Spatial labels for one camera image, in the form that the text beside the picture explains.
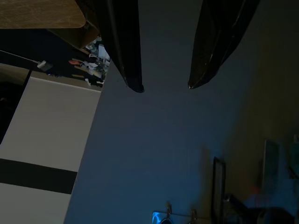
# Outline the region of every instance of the wooden board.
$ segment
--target wooden board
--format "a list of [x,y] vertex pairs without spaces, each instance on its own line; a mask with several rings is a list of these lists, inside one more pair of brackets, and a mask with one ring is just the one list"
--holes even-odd
[[79,28],[85,17],[75,0],[2,0],[0,28]]

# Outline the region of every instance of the wall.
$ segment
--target wall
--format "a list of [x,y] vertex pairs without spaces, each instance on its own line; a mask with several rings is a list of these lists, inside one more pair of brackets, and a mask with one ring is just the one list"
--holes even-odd
[[245,200],[264,138],[296,131],[298,3],[262,0],[218,75],[189,90],[200,5],[139,1],[145,92],[126,88],[111,66],[66,224],[149,224],[167,201],[173,213],[207,217],[214,156],[227,162],[227,192]]
[[[99,97],[98,91],[30,78],[0,158],[77,172]],[[70,197],[0,183],[0,222],[62,224]]]

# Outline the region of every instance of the blue wall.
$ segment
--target blue wall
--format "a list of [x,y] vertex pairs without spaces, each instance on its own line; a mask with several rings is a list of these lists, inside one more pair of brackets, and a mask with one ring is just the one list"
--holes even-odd
[[[65,223],[149,224],[152,211],[165,210],[166,201],[174,213],[197,208],[201,216],[209,216],[214,156],[228,163],[228,191],[248,198],[263,139],[281,139],[298,124],[299,108],[283,100],[286,96],[294,102],[298,96],[293,4],[262,0],[218,75],[189,90],[201,2],[140,0],[145,92],[125,87],[111,66]],[[279,91],[282,78],[284,89]],[[279,103],[268,103],[272,95]],[[284,114],[280,105],[293,110],[284,116],[286,122],[276,122]]]

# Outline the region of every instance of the black stripe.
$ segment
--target black stripe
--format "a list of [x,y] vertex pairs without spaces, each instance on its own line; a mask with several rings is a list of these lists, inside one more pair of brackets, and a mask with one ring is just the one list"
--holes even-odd
[[71,194],[77,172],[0,159],[0,182]]

